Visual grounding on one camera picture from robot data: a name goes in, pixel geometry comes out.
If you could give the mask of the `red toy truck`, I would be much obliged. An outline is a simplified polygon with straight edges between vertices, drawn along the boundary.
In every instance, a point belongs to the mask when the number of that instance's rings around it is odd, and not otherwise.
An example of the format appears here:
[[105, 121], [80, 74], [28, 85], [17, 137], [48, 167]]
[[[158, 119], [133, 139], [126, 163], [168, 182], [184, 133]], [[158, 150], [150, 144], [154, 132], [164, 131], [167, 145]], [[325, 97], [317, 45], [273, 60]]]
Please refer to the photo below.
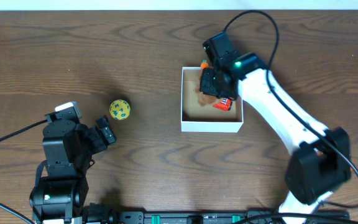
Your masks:
[[222, 111], [230, 111], [232, 100], [229, 98], [221, 98], [218, 103], [213, 105], [213, 107]]

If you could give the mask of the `brown plush toy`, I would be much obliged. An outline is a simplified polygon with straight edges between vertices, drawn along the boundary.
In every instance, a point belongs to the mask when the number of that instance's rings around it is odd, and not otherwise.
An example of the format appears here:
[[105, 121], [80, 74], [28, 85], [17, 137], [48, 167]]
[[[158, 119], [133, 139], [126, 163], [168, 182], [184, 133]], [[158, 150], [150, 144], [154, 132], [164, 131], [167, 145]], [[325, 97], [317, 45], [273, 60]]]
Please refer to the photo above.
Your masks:
[[201, 76], [203, 73], [203, 69], [209, 68], [208, 62], [206, 60], [203, 60], [201, 62], [200, 68], [201, 70], [198, 75], [198, 84], [195, 88], [195, 93], [198, 95], [198, 103], [200, 106], [214, 105], [219, 101], [219, 99], [217, 99], [215, 96], [205, 95], [200, 91]]

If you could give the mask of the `yellow ball with blue letters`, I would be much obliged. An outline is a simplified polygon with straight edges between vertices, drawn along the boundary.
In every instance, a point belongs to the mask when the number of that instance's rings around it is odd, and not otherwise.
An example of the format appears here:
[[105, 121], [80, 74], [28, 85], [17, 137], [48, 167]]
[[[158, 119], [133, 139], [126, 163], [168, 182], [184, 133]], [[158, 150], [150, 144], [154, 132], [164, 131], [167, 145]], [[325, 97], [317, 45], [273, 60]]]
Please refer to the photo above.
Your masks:
[[125, 100], [114, 100], [109, 106], [110, 115], [116, 120], [125, 120], [131, 114], [131, 106]]

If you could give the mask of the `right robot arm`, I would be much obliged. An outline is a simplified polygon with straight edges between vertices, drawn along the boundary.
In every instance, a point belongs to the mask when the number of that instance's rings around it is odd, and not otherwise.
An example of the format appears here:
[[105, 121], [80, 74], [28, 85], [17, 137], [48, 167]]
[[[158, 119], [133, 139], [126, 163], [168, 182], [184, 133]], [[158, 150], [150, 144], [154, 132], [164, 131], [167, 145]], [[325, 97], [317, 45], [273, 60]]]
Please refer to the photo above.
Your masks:
[[200, 91], [250, 104], [283, 141], [291, 159], [285, 174], [289, 193], [279, 213], [313, 213], [351, 178], [349, 136], [330, 130], [303, 110], [277, 83], [255, 53], [242, 55], [225, 32], [206, 40], [212, 68], [204, 68]]

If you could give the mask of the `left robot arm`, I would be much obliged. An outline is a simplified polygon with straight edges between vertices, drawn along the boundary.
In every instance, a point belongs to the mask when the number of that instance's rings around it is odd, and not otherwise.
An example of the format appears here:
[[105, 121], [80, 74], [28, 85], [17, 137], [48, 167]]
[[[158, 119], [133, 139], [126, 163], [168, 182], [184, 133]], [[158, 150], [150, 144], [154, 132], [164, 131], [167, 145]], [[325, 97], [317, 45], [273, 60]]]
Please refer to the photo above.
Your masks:
[[37, 168], [30, 193], [32, 219], [36, 223], [71, 223], [83, 214], [89, 189], [86, 173], [94, 164], [93, 155], [117, 139], [107, 116], [97, 119], [93, 128], [74, 116], [52, 113], [46, 118], [42, 141], [46, 160]]

